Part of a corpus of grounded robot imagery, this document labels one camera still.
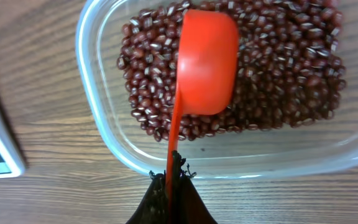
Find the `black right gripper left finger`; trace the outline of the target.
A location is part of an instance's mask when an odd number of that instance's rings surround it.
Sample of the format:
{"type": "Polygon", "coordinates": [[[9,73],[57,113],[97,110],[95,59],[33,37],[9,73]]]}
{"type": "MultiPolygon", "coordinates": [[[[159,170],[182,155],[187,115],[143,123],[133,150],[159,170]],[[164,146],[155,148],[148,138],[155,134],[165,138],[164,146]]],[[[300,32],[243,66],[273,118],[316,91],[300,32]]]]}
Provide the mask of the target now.
{"type": "Polygon", "coordinates": [[[149,172],[152,180],[134,214],[126,224],[166,224],[167,195],[165,173],[149,172]]]}

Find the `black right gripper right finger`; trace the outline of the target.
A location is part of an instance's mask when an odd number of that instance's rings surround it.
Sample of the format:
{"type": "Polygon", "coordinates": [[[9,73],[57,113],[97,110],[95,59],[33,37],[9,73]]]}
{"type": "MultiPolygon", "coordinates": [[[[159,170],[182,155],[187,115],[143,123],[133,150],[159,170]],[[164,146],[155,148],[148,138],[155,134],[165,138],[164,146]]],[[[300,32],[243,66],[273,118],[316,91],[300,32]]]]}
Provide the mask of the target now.
{"type": "Polygon", "coordinates": [[[192,183],[197,173],[186,159],[172,152],[171,221],[174,224],[217,224],[192,183]]]}

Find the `orange measuring scoop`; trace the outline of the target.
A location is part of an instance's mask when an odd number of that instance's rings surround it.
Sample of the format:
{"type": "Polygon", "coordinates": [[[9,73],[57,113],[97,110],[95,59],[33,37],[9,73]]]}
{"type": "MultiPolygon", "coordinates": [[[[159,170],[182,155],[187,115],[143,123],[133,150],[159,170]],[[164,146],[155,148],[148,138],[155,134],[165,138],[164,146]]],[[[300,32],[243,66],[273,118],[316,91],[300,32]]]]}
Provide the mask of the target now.
{"type": "Polygon", "coordinates": [[[177,151],[180,121],[184,114],[214,115],[226,108],[236,77],[238,45],[239,31],[227,14],[196,9],[185,12],[165,174],[169,223],[172,223],[172,152],[177,151]]]}

